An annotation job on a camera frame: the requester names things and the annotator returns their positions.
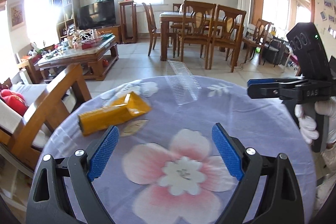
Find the right white sleeve forearm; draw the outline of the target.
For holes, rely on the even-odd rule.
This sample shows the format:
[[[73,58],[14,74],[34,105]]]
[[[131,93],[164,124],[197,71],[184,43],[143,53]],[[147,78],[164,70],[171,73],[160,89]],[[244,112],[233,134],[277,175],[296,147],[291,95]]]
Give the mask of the right white sleeve forearm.
[[[314,214],[321,209],[335,186],[335,145],[323,151],[315,163],[318,181]]]

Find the right white gloved hand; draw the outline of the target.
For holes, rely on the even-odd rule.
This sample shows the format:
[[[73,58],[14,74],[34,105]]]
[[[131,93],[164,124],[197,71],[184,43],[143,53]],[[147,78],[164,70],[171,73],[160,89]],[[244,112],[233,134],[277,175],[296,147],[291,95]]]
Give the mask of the right white gloved hand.
[[[327,136],[326,147],[330,149],[335,145],[335,97],[331,97],[328,101],[319,101],[315,103],[315,111],[317,114],[325,115],[329,118],[329,133]],[[298,119],[299,130],[307,144],[317,140],[319,133],[317,131],[316,121],[304,113],[301,105],[296,105],[294,114]]]

